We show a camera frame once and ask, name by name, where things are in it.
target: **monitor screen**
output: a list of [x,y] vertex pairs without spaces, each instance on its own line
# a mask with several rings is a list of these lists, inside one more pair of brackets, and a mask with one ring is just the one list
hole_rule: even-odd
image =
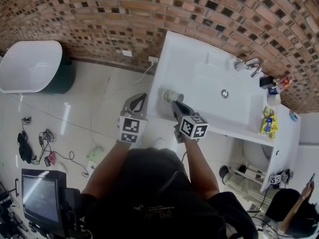
[[31,216],[41,216],[58,223],[56,182],[24,177],[22,186],[24,211]]

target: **drain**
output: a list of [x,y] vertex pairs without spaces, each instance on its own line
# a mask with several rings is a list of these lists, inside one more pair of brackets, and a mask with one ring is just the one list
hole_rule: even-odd
[[228,98],[228,90],[222,90],[221,92],[220,92],[220,94],[221,94],[221,96],[222,96],[222,98]]

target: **faucet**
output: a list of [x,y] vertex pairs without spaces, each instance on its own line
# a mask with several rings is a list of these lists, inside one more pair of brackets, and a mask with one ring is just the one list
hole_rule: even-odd
[[235,70],[239,72],[242,69],[251,70],[253,68],[256,68],[256,70],[250,75],[251,78],[254,78],[263,67],[263,60],[261,58],[253,58],[251,60],[248,60],[247,62],[239,62],[235,64]]

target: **white wall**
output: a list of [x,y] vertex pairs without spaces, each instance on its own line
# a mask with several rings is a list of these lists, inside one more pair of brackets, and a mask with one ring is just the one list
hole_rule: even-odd
[[299,142],[319,144],[319,113],[301,114]]
[[[319,113],[301,114],[299,144],[302,143],[319,144]],[[298,148],[294,177],[289,183],[289,188],[301,193],[313,173],[316,173],[315,190],[310,203],[319,203],[319,148]]]

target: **tiled floor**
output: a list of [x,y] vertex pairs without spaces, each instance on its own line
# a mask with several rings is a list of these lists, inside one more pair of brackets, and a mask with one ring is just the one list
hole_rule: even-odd
[[[41,151],[38,135],[48,128],[55,136],[55,142],[51,145],[53,150],[63,156],[68,156],[73,151],[75,161],[86,167],[86,155],[95,147],[91,136],[104,148],[106,155],[117,140],[117,118],[124,101],[134,94],[148,93],[152,85],[153,77],[149,75],[130,87],[141,77],[140,73],[84,62],[74,63],[77,68],[76,80],[65,95],[0,94],[0,179],[8,189],[14,188],[14,179],[20,178],[22,168],[47,169],[43,160],[35,167],[20,159],[16,138],[22,130],[23,117],[32,117],[32,123],[26,125],[25,130],[36,155]],[[165,147],[172,148],[181,158],[185,150],[182,145],[177,146],[175,143],[175,123],[151,117],[148,120],[142,146],[151,146],[158,137],[162,137]],[[217,177],[222,165],[237,166],[244,162],[242,153],[235,153],[241,144],[237,139],[212,132],[199,142]],[[87,179],[81,176],[82,169],[59,157],[57,161],[62,162],[67,169],[67,186],[82,190],[87,183]],[[188,172],[187,158],[184,163]],[[218,182],[221,190],[226,190],[219,177]],[[240,198],[239,200],[246,209],[249,207],[247,202]],[[16,201],[22,206],[21,197],[16,198]],[[27,224],[22,209],[14,210]]]

